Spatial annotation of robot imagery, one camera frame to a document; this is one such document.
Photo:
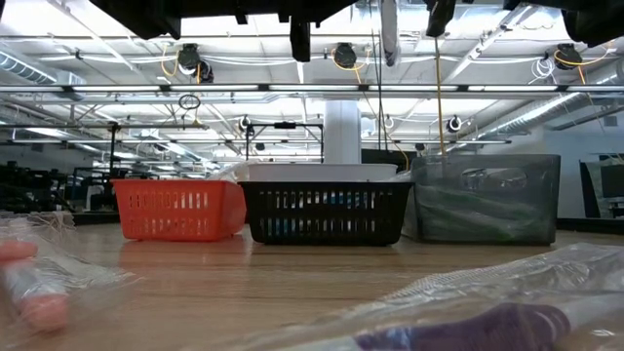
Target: wooden table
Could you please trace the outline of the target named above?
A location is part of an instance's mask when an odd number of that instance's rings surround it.
[[[86,259],[145,279],[115,308],[58,335],[41,350],[205,350],[201,345],[306,322],[369,302],[432,273],[483,267],[624,237],[560,233],[552,248],[423,245],[270,247],[246,232],[212,244],[128,242],[119,225],[80,227]]]

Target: wall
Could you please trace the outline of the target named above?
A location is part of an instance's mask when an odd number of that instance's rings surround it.
[[[579,162],[599,161],[599,155],[624,153],[624,116],[618,127],[600,128],[597,121],[561,132],[538,128],[529,136],[514,136],[509,145],[488,145],[480,154],[557,154],[562,156],[559,218],[584,218]]]
[[[33,170],[58,169],[71,174],[76,167],[92,167],[94,158],[87,152],[63,150],[56,145],[44,145],[43,152],[32,151],[30,145],[0,146],[0,164],[8,161],[17,161],[18,166]]]

